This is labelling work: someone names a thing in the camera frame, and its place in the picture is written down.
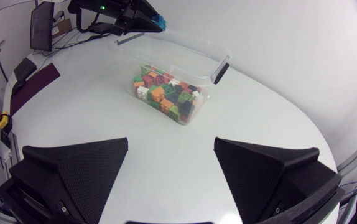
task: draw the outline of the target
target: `red mat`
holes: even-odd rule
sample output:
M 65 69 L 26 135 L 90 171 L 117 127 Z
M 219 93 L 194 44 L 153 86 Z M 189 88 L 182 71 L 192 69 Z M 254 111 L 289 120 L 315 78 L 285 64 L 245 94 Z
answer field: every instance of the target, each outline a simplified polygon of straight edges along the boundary
M 27 80 L 26 85 L 11 96 L 10 115 L 14 115 L 28 100 L 60 76 L 53 63 L 48 64 Z

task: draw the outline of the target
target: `red block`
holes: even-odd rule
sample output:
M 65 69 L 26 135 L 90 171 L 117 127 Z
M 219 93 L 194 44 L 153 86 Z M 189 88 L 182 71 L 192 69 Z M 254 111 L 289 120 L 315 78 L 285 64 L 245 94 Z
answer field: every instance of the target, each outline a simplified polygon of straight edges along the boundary
M 147 75 L 142 78 L 142 81 L 144 81 L 144 86 L 146 88 L 150 88 L 154 84 L 154 81 L 152 81 L 152 78 Z
M 191 94 L 191 93 L 192 93 L 192 90 L 191 90 L 191 89 L 189 89 L 189 88 L 185 88 L 185 89 L 183 89 L 183 91 L 184 91 L 184 92 L 186 92 L 186 93 L 189 93 L 189 94 Z
M 185 88 L 188 88 L 189 86 L 190 86 L 190 84 L 187 84 L 187 83 L 185 83 L 185 82 L 180 82 L 180 84 L 179 84 L 181 87 L 183 87 L 184 89 Z
M 190 121 L 190 118 L 184 116 L 184 115 L 181 115 L 181 120 L 188 123 Z
M 174 78 L 173 75 L 169 74 L 169 73 L 164 73 L 164 83 L 168 84 L 172 79 Z
M 160 85 L 165 83 L 165 77 L 163 75 L 156 76 L 156 85 Z

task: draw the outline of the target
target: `toy block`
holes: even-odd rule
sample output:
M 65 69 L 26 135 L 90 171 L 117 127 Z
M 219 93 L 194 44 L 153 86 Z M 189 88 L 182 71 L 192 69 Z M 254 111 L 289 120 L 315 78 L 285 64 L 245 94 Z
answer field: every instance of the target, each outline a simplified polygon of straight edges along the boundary
M 158 88 L 158 87 L 155 86 L 155 85 L 152 85 L 152 86 L 148 89 L 148 92 L 147 92 L 147 99 L 148 99 L 148 100 L 152 100 L 151 92 L 154 91 L 156 88 Z
M 182 114 L 181 120 L 184 121 L 185 123 L 188 123 L 190 121 L 190 118 Z
M 183 89 L 183 92 L 186 92 L 186 93 L 191 94 L 191 93 L 192 93 L 192 90 L 191 90 L 191 89 L 189 89 L 189 88 L 185 88 L 185 89 Z
M 153 81 L 154 83 L 156 83 L 156 77 L 158 76 L 158 74 L 157 74 L 156 72 L 151 71 L 151 72 L 149 72 L 149 73 L 147 74 L 147 76 L 151 77 L 151 78 L 152 78 L 152 81 Z
M 151 77 L 149 77 L 149 76 L 144 76 L 143 78 L 142 78 L 142 80 L 144 81 L 144 86 L 146 87 L 146 88 L 150 88 L 153 84 L 154 84 L 154 81 L 152 81 L 152 78 Z
M 140 69 L 141 69 L 141 76 L 144 76 L 147 75 L 147 73 L 149 73 L 149 71 L 151 70 L 151 66 L 144 64 L 140 66 Z
M 155 102 L 159 103 L 160 101 L 162 101 L 165 98 L 165 91 L 162 87 L 157 87 L 155 90 L 151 91 L 151 97 L 152 100 L 154 100 Z
M 184 103 L 185 101 L 190 101 L 190 100 L 192 100 L 192 95 L 191 94 L 189 94 L 189 93 L 186 93 L 186 92 L 182 92 L 181 94 L 180 94 L 180 96 L 178 97 L 178 102 L 179 103 Z
M 173 106 L 174 104 L 170 102 L 168 99 L 163 99 L 160 102 L 160 110 L 164 114 L 168 115 L 169 114 L 169 109 Z
M 190 85 L 185 82 L 180 82 L 179 85 L 183 88 L 188 88 Z
M 193 91 L 192 96 L 197 99 L 199 97 L 199 92 L 198 91 Z
M 156 76 L 155 83 L 156 83 L 156 85 L 165 83 L 165 77 L 163 75 Z
M 195 87 L 193 85 L 189 85 L 188 88 L 191 89 L 192 91 L 197 91 L 198 90 L 198 87 Z
M 169 81 L 169 84 L 172 84 L 173 86 L 178 85 L 180 82 L 176 79 L 172 79 L 171 81 Z
M 164 85 L 162 88 L 165 90 L 165 97 L 176 92 L 172 84 Z
M 183 92 L 183 87 L 181 87 L 180 85 L 175 85 L 174 90 L 176 91 L 176 93 L 180 94 L 181 92 Z
M 133 83 L 134 85 L 134 91 L 137 93 L 137 88 L 139 88 L 140 86 L 144 86 L 144 82 L 135 82 Z
M 170 109 L 169 109 L 169 117 L 172 118 L 175 121 L 179 121 L 181 114 L 179 112 L 179 108 L 176 105 L 173 105 Z
M 159 103 L 156 103 L 156 102 L 154 102 L 154 101 L 152 101 L 152 100 L 149 101 L 149 104 L 150 104 L 153 108 L 155 108 L 155 109 L 158 109 L 158 110 L 159 110 L 159 108 L 160 108 Z
M 170 102 L 176 104 L 177 101 L 179 100 L 179 94 L 178 93 L 172 93 L 172 94 L 169 94 L 166 97 L 166 99 L 168 99 Z
M 174 78 L 173 75 L 171 75 L 171 74 L 169 74 L 169 73 L 167 73 L 167 72 L 164 73 L 164 76 L 167 77 L 167 78 L 170 79 L 170 80 L 172 80 L 172 79 Z
M 148 88 L 139 86 L 139 88 L 137 88 L 137 97 L 142 100 L 147 100 L 147 92 Z
M 171 81 L 171 79 L 173 79 L 173 75 L 165 72 L 164 73 L 164 83 L 168 84 Z
M 182 103 L 180 105 L 180 108 L 178 109 L 178 111 L 182 115 L 184 115 L 184 116 L 189 118 L 191 113 L 192 113 L 192 111 L 193 111 L 193 109 L 194 109 L 194 105 L 191 102 L 189 102 L 188 100 L 186 100 L 184 103 Z
M 133 78 L 133 81 L 134 81 L 134 82 L 142 82 L 143 80 L 142 80 L 141 75 L 136 75 L 136 76 Z

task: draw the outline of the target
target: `door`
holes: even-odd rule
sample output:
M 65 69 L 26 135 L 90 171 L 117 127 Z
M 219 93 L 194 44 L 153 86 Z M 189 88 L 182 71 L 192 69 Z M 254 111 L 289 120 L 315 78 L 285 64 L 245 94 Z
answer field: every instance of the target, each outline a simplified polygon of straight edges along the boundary
M 0 10 L 0 63 L 7 78 L 30 49 L 30 17 L 35 1 Z

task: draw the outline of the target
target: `monitor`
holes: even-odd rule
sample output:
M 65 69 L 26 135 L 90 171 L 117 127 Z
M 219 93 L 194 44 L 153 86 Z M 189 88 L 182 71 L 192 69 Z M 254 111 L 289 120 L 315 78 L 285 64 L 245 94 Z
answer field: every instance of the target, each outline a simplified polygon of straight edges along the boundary
M 341 177 L 317 148 L 293 150 L 215 139 L 243 223 L 318 223 L 338 204 Z
M 42 2 L 32 11 L 30 19 L 31 49 L 52 51 L 53 14 L 53 2 Z
M 98 223 L 127 151 L 126 138 L 24 146 L 0 196 L 21 223 Z

